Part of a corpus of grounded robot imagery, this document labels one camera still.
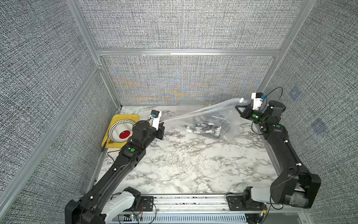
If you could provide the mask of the clear vacuum bag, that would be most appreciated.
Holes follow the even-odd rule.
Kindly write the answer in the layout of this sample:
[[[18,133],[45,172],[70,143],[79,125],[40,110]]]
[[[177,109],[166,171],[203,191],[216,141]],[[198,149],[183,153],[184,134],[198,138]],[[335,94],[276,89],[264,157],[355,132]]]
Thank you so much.
[[[212,105],[185,99],[180,102],[173,115],[164,118],[163,122],[191,134],[231,142],[242,133],[241,125],[245,123],[235,107],[249,104],[250,100],[244,98],[229,99]]]

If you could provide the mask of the black white checkered cloth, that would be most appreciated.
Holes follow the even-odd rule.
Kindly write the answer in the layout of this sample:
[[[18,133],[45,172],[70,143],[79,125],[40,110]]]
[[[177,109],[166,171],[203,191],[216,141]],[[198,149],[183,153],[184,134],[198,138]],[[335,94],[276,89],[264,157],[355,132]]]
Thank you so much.
[[[223,115],[206,114],[193,117],[189,124],[184,127],[189,133],[202,134],[212,136],[213,138],[221,138],[229,129],[230,121]]]

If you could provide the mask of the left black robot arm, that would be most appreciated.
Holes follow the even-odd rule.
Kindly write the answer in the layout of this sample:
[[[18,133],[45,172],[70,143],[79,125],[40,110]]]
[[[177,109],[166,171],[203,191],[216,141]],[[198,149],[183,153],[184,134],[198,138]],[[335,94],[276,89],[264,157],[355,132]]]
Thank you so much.
[[[113,165],[78,201],[70,200],[65,206],[66,224],[106,224],[116,214],[135,208],[140,201],[140,192],[127,188],[113,205],[108,199],[122,180],[146,154],[146,148],[155,140],[162,140],[165,127],[162,122],[138,121],[132,128],[132,136],[121,148]]]

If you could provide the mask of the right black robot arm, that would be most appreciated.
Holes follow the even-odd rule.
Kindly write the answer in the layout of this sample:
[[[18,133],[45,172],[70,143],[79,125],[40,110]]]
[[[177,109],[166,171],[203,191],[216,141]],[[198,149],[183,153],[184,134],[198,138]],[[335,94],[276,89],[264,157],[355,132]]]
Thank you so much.
[[[242,118],[259,125],[262,136],[277,159],[280,174],[270,186],[269,202],[311,208],[321,186],[321,178],[304,165],[291,144],[287,129],[280,124],[285,105],[271,100],[264,112],[254,110],[253,104],[237,105],[235,109]]]

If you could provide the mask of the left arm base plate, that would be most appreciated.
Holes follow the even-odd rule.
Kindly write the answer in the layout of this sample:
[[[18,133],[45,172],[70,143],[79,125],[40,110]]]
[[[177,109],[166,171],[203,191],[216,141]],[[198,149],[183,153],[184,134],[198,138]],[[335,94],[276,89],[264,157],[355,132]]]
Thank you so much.
[[[134,211],[153,211],[153,196],[141,196],[135,201]]]

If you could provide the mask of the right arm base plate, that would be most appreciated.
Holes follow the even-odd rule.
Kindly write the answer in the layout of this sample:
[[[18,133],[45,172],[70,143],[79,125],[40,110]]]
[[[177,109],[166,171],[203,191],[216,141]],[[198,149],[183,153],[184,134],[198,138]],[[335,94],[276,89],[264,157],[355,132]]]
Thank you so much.
[[[230,211],[262,211],[265,204],[251,200],[249,196],[243,194],[227,193],[225,195]]]

